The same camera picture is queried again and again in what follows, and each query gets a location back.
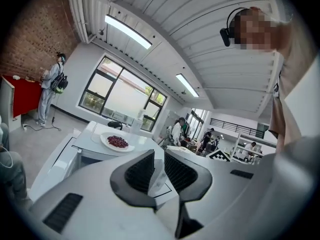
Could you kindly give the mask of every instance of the red table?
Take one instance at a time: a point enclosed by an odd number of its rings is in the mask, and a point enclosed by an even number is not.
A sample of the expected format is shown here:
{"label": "red table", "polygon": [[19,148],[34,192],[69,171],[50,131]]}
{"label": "red table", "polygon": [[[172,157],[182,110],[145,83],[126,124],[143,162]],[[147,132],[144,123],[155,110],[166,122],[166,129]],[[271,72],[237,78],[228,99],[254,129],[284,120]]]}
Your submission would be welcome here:
{"label": "red table", "polygon": [[13,117],[26,114],[38,108],[42,93],[39,82],[28,82],[25,79],[14,80],[12,76],[3,76],[14,86]]}

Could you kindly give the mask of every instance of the ceiling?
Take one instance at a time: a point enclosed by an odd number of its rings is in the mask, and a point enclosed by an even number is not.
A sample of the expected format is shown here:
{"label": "ceiling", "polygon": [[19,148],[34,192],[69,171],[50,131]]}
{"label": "ceiling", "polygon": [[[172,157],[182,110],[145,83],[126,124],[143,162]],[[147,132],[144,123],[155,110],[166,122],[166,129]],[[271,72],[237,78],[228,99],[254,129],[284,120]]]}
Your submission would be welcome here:
{"label": "ceiling", "polygon": [[[259,7],[273,15],[274,0],[82,0],[86,31],[127,55],[169,88],[186,107],[215,110],[244,118],[270,118],[270,91],[277,55],[226,47],[220,29],[238,7]],[[143,48],[111,25],[112,15],[148,39]],[[106,28],[104,35],[98,29]],[[182,73],[199,98],[176,75]]]}

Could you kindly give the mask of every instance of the brick wall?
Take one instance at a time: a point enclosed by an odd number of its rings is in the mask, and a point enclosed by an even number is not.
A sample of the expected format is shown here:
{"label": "brick wall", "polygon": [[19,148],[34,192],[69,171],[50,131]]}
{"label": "brick wall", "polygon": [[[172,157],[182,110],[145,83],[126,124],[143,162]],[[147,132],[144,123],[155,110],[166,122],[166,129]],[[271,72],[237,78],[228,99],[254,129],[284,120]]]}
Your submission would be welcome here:
{"label": "brick wall", "polygon": [[68,59],[79,42],[68,0],[30,0],[8,33],[0,75],[39,80],[56,62],[56,52]]}

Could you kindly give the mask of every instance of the gray floor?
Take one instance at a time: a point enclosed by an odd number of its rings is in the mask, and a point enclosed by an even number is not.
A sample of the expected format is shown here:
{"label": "gray floor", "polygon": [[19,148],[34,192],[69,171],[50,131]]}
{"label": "gray floor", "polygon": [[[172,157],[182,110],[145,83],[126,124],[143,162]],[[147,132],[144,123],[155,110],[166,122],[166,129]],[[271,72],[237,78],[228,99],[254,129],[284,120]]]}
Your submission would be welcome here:
{"label": "gray floor", "polygon": [[[52,127],[51,121],[54,111],[54,108],[50,109],[46,128]],[[24,117],[22,121],[24,120],[26,120],[25,124],[32,126],[36,130],[41,128],[36,125],[35,120],[31,117]],[[58,131],[57,129],[34,131],[29,127],[24,131],[21,127],[12,131],[9,135],[10,150],[18,152],[22,157],[27,188],[32,186],[41,167],[44,165],[56,146],[68,134],[73,133],[75,129],[82,131],[87,126],[87,123],[57,110],[55,112],[54,126],[61,128],[61,131]]]}

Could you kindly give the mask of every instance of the white plate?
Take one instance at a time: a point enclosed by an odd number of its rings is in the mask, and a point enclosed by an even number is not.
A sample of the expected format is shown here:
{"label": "white plate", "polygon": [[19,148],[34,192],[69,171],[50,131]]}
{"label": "white plate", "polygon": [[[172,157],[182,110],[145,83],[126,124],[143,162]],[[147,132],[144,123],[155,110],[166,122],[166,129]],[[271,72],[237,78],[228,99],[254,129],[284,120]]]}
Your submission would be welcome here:
{"label": "white plate", "polygon": [[117,137],[121,137],[123,138],[126,142],[128,142],[123,135],[118,134],[118,133],[114,133],[114,132],[104,132],[100,134],[100,140],[101,142],[109,149],[113,150],[113,151],[117,151],[117,152],[122,152],[122,153],[126,153],[126,152],[131,152],[135,149],[135,146],[126,146],[126,147],[116,147],[114,145],[109,144],[108,141],[108,137],[110,136],[117,136]]}

